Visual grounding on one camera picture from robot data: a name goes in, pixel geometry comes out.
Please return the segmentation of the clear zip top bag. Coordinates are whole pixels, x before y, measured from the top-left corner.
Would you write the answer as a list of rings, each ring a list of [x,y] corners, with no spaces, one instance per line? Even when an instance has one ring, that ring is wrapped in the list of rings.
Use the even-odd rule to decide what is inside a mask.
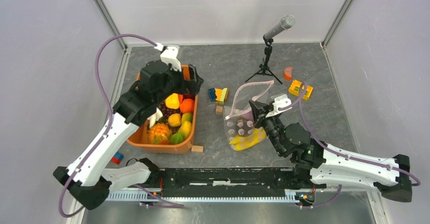
[[[252,110],[249,101],[266,102],[268,92],[274,84],[273,80],[248,82],[237,89],[232,105],[224,109],[224,129],[227,140],[236,135],[248,136],[254,127]]]

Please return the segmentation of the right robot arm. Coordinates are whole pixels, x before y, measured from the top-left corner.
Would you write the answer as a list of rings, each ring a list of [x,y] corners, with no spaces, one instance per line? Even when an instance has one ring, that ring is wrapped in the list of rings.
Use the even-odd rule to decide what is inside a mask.
[[[293,182],[297,188],[308,185],[369,188],[392,201],[412,201],[408,156],[382,158],[346,151],[316,140],[299,123],[285,126],[275,114],[274,103],[251,100],[249,105],[255,126],[265,131],[279,157],[289,158],[295,165]]]

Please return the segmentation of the yellow banana bunch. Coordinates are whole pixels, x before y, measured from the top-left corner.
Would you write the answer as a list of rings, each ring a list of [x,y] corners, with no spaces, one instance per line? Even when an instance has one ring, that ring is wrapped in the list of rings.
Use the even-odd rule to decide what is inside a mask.
[[[263,128],[253,129],[251,134],[248,136],[240,136],[236,135],[229,139],[230,147],[235,151],[243,151],[246,150],[266,138],[266,132]]]

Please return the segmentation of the dark grape bunch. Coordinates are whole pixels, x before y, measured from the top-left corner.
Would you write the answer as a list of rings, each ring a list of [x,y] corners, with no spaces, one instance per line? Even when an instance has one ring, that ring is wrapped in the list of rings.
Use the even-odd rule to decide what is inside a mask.
[[[164,119],[168,119],[171,115],[173,114],[179,114],[180,110],[179,109],[171,109],[168,108],[165,104],[165,102],[162,102],[159,106],[158,109],[162,112],[163,114],[163,118]]]

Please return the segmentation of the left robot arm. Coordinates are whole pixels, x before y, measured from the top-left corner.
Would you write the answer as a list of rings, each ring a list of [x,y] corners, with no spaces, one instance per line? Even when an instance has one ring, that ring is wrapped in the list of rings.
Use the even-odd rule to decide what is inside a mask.
[[[84,208],[100,206],[111,192],[143,183],[154,187],[159,182],[155,166],[139,160],[127,167],[107,169],[107,163],[121,145],[135,133],[173,93],[197,95],[203,79],[195,66],[150,61],[140,70],[139,79],[120,96],[109,119],[86,150],[68,167],[57,167],[53,175]]]

